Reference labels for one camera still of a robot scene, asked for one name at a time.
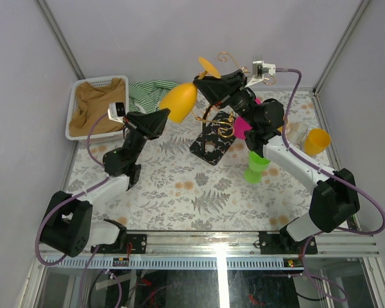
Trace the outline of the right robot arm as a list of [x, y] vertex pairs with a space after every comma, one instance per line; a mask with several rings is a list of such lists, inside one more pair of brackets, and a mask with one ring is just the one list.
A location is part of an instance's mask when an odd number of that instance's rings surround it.
[[220, 78], [197, 76], [193, 83], [210, 105], [230, 107], [250, 125], [244, 133], [250, 151], [278, 164], [311, 194], [308, 212], [280, 229], [281, 249], [294, 253], [304, 239], [319, 232], [330, 233], [358, 212], [353, 174], [320, 165], [293, 147], [284, 136], [287, 117], [283, 104], [275, 99], [257, 103], [244, 73], [236, 71]]

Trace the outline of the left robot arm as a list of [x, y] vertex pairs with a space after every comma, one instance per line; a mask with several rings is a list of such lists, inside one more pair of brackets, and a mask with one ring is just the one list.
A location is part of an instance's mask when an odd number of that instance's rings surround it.
[[126, 227], [111, 219], [92, 221], [92, 210], [138, 182], [141, 165], [137, 159], [147, 141], [162, 135], [169, 114], [168, 108], [143, 114], [127, 112], [123, 103], [110, 104], [105, 117], [123, 124], [124, 143], [103, 155], [104, 180], [75, 195], [58, 191], [51, 197], [35, 239], [35, 253], [41, 263], [56, 264], [42, 259], [40, 244], [54, 248], [64, 257], [76, 257], [88, 246], [92, 252], [128, 251]]

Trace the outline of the gold wine glass rack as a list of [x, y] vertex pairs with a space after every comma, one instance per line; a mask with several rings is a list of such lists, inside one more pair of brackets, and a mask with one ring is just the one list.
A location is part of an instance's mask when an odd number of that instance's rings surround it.
[[[245, 68], [238, 69], [247, 74]], [[219, 108], [209, 104], [203, 116], [195, 117], [201, 122], [201, 134], [191, 145], [190, 152], [212, 166], [217, 165], [235, 141], [234, 121], [238, 117], [259, 132], [265, 132], [272, 125], [267, 108], [261, 104], [248, 115], [238, 115], [230, 107]]]

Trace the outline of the pink plastic wine glass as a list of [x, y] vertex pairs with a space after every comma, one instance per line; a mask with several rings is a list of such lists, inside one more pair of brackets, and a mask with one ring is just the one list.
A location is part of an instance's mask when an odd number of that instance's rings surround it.
[[252, 127], [242, 117], [234, 121], [234, 135], [238, 139], [245, 140], [245, 132], [251, 129]]

